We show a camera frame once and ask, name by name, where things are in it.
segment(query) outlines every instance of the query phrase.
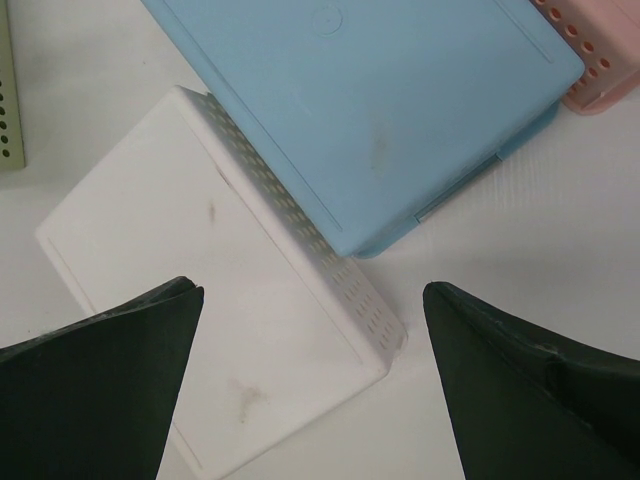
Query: white table surface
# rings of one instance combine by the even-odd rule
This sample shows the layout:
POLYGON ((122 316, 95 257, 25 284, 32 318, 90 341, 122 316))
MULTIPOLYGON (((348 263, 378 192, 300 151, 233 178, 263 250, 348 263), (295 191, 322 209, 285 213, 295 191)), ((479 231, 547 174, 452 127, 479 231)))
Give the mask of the white table surface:
MULTIPOLYGON (((9 7, 28 167, 0 174, 0 346, 82 317, 35 228, 172 85, 205 90, 136 0, 9 7)), ((462 479, 422 312, 432 280, 640 359, 639 125, 640 89, 596 117, 563 109, 508 162, 361 262, 409 331, 392 373, 230 479, 462 479)), ((159 478, 193 478, 170 444, 159 478)))

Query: blue plastic basket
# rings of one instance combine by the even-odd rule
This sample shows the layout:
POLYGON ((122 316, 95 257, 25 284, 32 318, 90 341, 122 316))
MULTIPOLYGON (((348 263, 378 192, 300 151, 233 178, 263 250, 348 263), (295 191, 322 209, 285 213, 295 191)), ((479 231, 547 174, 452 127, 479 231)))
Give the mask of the blue plastic basket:
POLYGON ((340 255, 552 118, 584 65, 527 0, 143 0, 340 255))

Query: plastic basket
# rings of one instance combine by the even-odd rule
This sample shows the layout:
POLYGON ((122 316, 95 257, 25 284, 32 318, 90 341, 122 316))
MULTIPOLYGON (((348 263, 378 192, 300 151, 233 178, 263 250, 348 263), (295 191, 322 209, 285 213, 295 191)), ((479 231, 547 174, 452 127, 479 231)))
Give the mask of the plastic basket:
POLYGON ((527 0, 143 2, 341 256, 419 225, 584 71, 527 0))
POLYGON ((24 167, 6 0, 0 0, 0 171, 24 167))
POLYGON ((580 55, 585 74, 565 104, 600 113, 640 85, 638 0, 531 0, 580 55))
POLYGON ((87 314, 177 275, 204 286, 171 435, 199 478, 384 377, 406 336, 210 96, 172 91, 37 236, 87 314))

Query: pink plastic basket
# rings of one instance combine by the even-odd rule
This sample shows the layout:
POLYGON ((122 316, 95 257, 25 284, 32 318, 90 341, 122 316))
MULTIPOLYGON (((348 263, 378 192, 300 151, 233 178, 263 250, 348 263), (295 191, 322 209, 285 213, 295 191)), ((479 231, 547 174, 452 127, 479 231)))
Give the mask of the pink plastic basket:
POLYGON ((564 99, 600 113, 640 85, 640 0, 531 0, 580 55, 582 78, 564 99))

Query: white plastic basket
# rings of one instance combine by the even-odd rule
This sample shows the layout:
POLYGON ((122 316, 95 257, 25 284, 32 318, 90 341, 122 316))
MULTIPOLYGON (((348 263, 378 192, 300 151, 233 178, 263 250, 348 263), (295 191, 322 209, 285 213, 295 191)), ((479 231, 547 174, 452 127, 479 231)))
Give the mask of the white plastic basket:
POLYGON ((6 0, 0 0, 0 171, 24 167, 6 0))
POLYGON ((215 99, 181 88, 38 238, 87 314, 176 275, 205 287, 172 432, 203 479, 384 377, 406 336, 215 99))

